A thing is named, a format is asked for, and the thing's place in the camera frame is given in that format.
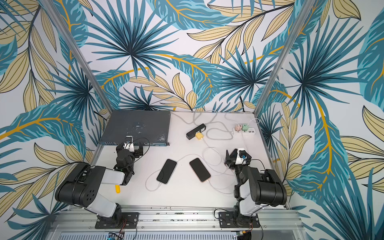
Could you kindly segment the black smartphone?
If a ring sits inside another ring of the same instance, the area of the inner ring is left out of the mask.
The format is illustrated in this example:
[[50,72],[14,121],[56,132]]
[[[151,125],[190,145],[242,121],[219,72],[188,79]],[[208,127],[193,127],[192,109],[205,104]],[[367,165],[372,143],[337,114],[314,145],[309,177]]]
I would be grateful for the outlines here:
[[160,170],[157,181],[162,184],[167,184],[177,166],[177,162],[171,159],[167,159],[162,169]]

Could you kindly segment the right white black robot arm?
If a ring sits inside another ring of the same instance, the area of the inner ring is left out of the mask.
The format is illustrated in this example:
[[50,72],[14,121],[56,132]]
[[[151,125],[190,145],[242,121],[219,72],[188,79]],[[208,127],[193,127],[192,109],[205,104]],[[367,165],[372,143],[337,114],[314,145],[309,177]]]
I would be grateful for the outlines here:
[[260,171],[251,167],[253,160],[245,149],[226,151],[225,164],[236,177],[234,198],[237,200],[233,211],[219,214],[226,228],[253,225],[262,209],[284,206],[287,202],[287,191],[277,173],[272,169]]

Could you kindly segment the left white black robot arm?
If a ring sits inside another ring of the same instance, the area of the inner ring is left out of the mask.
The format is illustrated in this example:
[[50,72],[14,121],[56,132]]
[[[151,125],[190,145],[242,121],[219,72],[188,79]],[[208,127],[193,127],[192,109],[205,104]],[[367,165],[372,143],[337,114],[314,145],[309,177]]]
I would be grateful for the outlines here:
[[99,193],[100,186],[126,186],[133,175],[135,162],[144,155],[143,146],[127,136],[116,147],[116,165],[113,169],[80,163],[58,186],[58,202],[79,207],[97,216],[96,229],[135,229],[139,213],[124,213],[122,206]]

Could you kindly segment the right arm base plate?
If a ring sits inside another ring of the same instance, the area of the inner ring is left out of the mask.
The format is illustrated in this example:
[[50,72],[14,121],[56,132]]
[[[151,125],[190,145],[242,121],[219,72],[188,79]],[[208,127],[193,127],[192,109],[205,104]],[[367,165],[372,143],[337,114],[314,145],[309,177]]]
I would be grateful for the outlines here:
[[222,229],[235,228],[259,228],[260,222],[256,217],[242,216],[235,214],[233,211],[219,211],[215,213],[215,217],[219,220]]

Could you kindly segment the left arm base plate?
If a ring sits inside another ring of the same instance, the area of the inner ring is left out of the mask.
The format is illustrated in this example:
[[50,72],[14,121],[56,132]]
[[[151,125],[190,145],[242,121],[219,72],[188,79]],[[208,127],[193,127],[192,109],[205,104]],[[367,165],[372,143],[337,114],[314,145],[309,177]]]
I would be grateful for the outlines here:
[[97,216],[97,222],[95,229],[107,230],[107,229],[135,229],[138,224],[140,213],[128,212],[119,213],[111,218]]

